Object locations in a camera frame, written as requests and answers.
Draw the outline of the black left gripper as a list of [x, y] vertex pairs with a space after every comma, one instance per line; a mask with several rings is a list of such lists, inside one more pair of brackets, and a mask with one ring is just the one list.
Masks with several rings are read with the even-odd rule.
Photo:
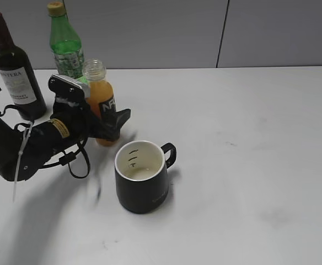
[[50, 116], [50, 141], [79, 141], [89, 137], [118, 139], [130, 116], [131, 109], [124, 109], [105, 112], [100, 120], [84, 99], [77, 102], [56, 99]]

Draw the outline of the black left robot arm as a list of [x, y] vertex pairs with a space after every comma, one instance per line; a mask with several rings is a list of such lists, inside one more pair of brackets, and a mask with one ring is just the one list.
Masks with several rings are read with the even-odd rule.
[[0, 176], [13, 182], [26, 181], [40, 169], [68, 165], [79, 153], [90, 166], [84, 149], [87, 140], [116, 140], [131, 111], [107, 113], [100, 120], [86, 102], [75, 107], [56, 102], [48, 121], [35, 126], [22, 123], [24, 131], [11, 128], [2, 116], [0, 112]]

